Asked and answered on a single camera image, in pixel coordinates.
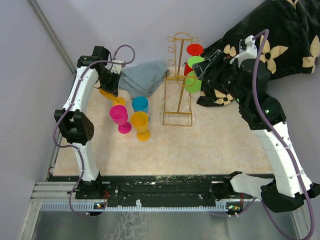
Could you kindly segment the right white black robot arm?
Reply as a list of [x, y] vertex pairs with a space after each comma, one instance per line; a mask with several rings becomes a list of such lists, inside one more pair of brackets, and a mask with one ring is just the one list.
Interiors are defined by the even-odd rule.
[[275, 212], [290, 212], [315, 198], [320, 186], [313, 183], [295, 154], [279, 101], [267, 93], [271, 77], [265, 64], [241, 53], [235, 57], [217, 50], [209, 58], [192, 65], [204, 84], [218, 84], [238, 104], [241, 117], [261, 143], [273, 170], [273, 178], [260, 178], [235, 171], [214, 190], [218, 199], [235, 198], [239, 193], [260, 199]]

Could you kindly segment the aluminium frame rail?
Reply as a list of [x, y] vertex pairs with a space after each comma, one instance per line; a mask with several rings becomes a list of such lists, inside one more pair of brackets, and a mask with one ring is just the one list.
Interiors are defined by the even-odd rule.
[[27, 0], [27, 3], [31, 7], [35, 16], [38, 18], [40, 24], [43, 26], [45, 32], [47, 33], [49, 39], [51, 40], [53, 46], [55, 47], [58, 54], [62, 58], [63, 62], [67, 66], [68, 70], [72, 74], [74, 74], [76, 72], [76, 68], [73, 64], [73, 61], [72, 61], [70, 55], [68, 54], [66, 48], [64, 47], [63, 43], [58, 38], [58, 35], [54, 31], [50, 22], [48, 21], [46, 15], [44, 14], [42, 8], [40, 7], [40, 5], [38, 3], [38, 1], [37, 0]]

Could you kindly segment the green plastic wine glass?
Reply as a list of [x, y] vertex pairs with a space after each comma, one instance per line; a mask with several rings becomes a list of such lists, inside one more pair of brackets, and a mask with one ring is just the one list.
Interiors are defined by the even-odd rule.
[[201, 91], [202, 81], [198, 80], [195, 71], [192, 69], [194, 64], [203, 62], [204, 58], [201, 56], [192, 56], [187, 60], [184, 68], [185, 80], [185, 90], [190, 94], [198, 93]]

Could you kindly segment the orange plastic wine glass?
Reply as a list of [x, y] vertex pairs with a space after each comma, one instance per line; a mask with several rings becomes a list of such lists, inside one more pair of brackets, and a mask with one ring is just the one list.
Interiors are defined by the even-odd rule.
[[131, 118], [131, 125], [136, 131], [136, 137], [141, 142], [146, 142], [151, 137], [149, 127], [149, 116], [143, 111], [135, 112]]
[[106, 99], [112, 101], [113, 106], [126, 104], [126, 101], [121, 96], [115, 96], [114, 94], [104, 91], [102, 88], [99, 89], [100, 94], [102, 94]]

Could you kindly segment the black floral blanket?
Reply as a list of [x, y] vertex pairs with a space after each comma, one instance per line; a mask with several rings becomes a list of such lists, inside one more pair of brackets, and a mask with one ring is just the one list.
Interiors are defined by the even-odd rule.
[[320, 58], [320, 2], [318, 0], [265, 0], [220, 39], [204, 49], [203, 58], [216, 50], [235, 57], [239, 43], [268, 29], [260, 60], [271, 80], [313, 74]]

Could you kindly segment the grey folded cloth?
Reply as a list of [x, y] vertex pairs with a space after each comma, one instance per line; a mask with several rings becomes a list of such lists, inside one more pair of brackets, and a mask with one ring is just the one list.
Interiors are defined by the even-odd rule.
[[127, 91], [130, 98], [149, 98], [164, 82], [168, 68], [159, 60], [123, 68], [118, 88]]

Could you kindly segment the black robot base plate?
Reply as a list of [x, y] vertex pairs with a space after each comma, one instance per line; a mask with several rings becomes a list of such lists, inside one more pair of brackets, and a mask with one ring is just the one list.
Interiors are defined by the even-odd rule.
[[144, 208], [214, 207], [239, 193], [223, 187], [226, 175], [132, 175], [99, 176], [96, 181], [80, 182], [77, 200], [102, 200], [108, 207]]

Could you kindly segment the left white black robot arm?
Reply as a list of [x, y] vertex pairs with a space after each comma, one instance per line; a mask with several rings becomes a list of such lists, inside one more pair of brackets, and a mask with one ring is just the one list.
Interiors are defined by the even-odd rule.
[[87, 107], [94, 85], [100, 90], [118, 96], [122, 63], [113, 62], [111, 53], [103, 46], [95, 46], [91, 55], [82, 55], [77, 61], [75, 80], [62, 109], [54, 112], [55, 131], [59, 131], [72, 148], [79, 167], [79, 179], [74, 187], [77, 199], [98, 199], [104, 192], [100, 171], [97, 168], [92, 138], [94, 124], [87, 117]]

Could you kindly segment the red plastic wine glass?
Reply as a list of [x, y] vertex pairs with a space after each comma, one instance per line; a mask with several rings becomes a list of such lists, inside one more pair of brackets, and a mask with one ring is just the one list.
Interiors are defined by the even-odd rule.
[[192, 66], [194, 64], [204, 61], [204, 58], [201, 57], [201, 54], [204, 52], [202, 45], [198, 43], [192, 43], [186, 48], [186, 51], [189, 55], [191, 55], [191, 57], [187, 60], [184, 67], [185, 76], [187, 76], [193, 70]]

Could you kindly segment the blue plastic wine glass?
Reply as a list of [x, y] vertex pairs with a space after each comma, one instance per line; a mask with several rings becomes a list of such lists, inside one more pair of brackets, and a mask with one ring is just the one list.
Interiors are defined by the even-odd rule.
[[149, 112], [149, 101], [144, 96], [137, 96], [131, 102], [134, 114], [131, 116], [131, 122], [134, 123], [138, 118], [142, 117], [144, 120], [147, 119], [150, 122]]

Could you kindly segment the pink plastic wine glass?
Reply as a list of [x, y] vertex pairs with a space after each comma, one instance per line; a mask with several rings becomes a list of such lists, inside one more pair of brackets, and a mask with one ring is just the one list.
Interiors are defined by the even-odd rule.
[[109, 115], [113, 122], [118, 125], [118, 131], [125, 135], [132, 130], [132, 125], [128, 122], [129, 116], [124, 105], [115, 105], [109, 110]]

